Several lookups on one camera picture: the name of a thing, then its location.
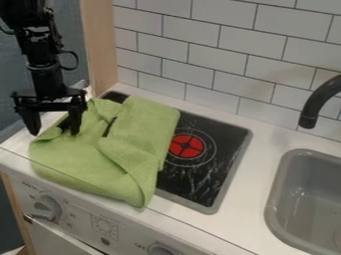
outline red burner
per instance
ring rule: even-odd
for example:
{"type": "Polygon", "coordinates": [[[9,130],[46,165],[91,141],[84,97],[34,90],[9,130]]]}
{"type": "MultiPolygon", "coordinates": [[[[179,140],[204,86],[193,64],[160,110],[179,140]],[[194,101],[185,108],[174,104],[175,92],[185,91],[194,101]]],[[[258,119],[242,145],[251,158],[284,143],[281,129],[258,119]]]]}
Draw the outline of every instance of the red burner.
{"type": "Polygon", "coordinates": [[[170,144],[170,152],[182,158],[194,158],[204,151],[203,142],[192,134],[178,134],[170,144]]]}

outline sink basin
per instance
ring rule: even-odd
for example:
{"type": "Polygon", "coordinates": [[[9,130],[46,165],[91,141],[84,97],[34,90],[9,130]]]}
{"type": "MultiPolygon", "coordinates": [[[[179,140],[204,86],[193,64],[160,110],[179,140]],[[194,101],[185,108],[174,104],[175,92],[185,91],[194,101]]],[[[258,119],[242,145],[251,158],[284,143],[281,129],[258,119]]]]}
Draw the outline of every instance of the sink basin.
{"type": "Polygon", "coordinates": [[[341,254],[341,159],[295,149],[281,159],[265,221],[284,243],[317,255],[341,254]]]}

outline countertop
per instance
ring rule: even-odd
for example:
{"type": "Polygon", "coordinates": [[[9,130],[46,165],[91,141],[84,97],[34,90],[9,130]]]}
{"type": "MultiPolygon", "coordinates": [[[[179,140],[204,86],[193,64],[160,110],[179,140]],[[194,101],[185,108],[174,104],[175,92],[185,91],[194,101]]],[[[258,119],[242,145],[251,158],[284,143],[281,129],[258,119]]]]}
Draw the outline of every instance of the countertop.
{"type": "MultiPolygon", "coordinates": [[[[284,244],[270,232],[263,216],[265,204],[284,153],[296,148],[308,148],[341,157],[340,142],[212,110],[123,84],[116,84],[113,90],[248,128],[252,131],[253,138],[220,209],[213,215],[201,214],[158,196],[154,196],[147,209],[140,211],[123,202],[63,188],[66,192],[136,219],[152,228],[158,228],[211,254],[241,255],[246,254],[245,250],[261,255],[306,254],[284,244]],[[229,243],[242,247],[243,250],[231,248],[229,243]]],[[[44,120],[45,128],[59,115],[48,115],[44,120]]],[[[27,156],[30,140],[32,137],[26,130],[22,130],[0,146],[27,156]]],[[[29,164],[19,165],[3,157],[0,162],[14,171],[39,178],[29,164]]]]}

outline stovetop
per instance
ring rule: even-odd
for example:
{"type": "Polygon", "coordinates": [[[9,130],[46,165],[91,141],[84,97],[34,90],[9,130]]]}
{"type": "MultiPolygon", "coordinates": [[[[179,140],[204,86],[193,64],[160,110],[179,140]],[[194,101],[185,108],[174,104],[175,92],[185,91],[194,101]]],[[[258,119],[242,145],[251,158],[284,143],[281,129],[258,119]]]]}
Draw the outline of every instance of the stovetop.
{"type": "MultiPolygon", "coordinates": [[[[122,103],[128,96],[103,96],[122,103]]],[[[245,152],[251,132],[180,112],[156,194],[205,214],[215,213],[245,152]]]]}

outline microfiber cloth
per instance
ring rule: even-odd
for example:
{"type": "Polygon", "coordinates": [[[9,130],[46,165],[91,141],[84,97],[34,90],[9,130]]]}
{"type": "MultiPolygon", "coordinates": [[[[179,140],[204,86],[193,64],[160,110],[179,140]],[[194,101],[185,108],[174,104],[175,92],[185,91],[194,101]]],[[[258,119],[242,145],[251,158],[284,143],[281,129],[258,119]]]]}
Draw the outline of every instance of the microfiber cloth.
{"type": "Polygon", "coordinates": [[[77,135],[56,124],[31,142],[32,165],[51,181],[144,207],[178,119],[178,110],[140,98],[122,104],[93,99],[77,135]]]}

